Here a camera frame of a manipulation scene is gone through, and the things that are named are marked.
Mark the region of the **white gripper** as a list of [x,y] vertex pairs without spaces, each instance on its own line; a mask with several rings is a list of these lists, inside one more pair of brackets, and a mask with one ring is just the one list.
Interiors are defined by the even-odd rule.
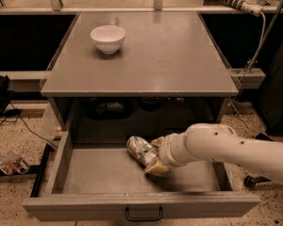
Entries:
[[187,135],[170,134],[166,137],[158,137],[151,144],[158,148],[158,158],[154,163],[145,168],[148,174],[163,174],[169,169],[184,167],[191,162],[197,162],[198,158],[193,156],[186,147]]

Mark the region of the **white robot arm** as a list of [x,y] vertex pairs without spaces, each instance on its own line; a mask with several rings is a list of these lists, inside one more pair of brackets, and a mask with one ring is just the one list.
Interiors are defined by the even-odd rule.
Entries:
[[232,164],[283,185],[283,142],[239,137],[228,125],[196,123],[151,141],[168,170],[201,160]]

